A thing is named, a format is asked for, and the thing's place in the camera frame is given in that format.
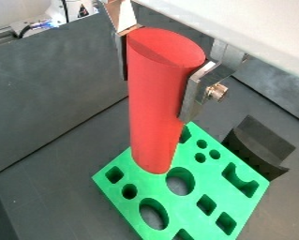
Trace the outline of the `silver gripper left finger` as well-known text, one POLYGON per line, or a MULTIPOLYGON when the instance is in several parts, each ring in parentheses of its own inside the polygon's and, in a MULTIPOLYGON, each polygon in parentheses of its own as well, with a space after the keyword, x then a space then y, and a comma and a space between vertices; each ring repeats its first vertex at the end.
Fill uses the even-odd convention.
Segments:
POLYGON ((119 72, 121 80, 128 79, 127 34, 140 27, 136 22, 131 0, 104 0, 104 8, 113 26, 113 41, 117 51, 119 72))

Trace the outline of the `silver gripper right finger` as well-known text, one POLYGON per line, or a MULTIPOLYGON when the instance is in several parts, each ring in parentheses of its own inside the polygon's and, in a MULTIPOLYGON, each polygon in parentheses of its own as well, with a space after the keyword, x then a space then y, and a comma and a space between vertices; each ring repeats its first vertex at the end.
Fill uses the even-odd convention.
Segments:
POLYGON ((210 60, 188 77, 178 118, 187 123, 214 99, 222 101, 228 88, 222 81, 232 75, 244 62, 247 54, 220 39, 212 41, 210 60))

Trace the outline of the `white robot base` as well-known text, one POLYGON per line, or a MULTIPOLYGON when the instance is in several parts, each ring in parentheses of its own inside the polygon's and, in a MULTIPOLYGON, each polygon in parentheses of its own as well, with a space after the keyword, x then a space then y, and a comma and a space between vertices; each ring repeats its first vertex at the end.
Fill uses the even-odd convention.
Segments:
POLYGON ((97 0, 0 0, 0 40, 25 38, 97 13, 97 0))

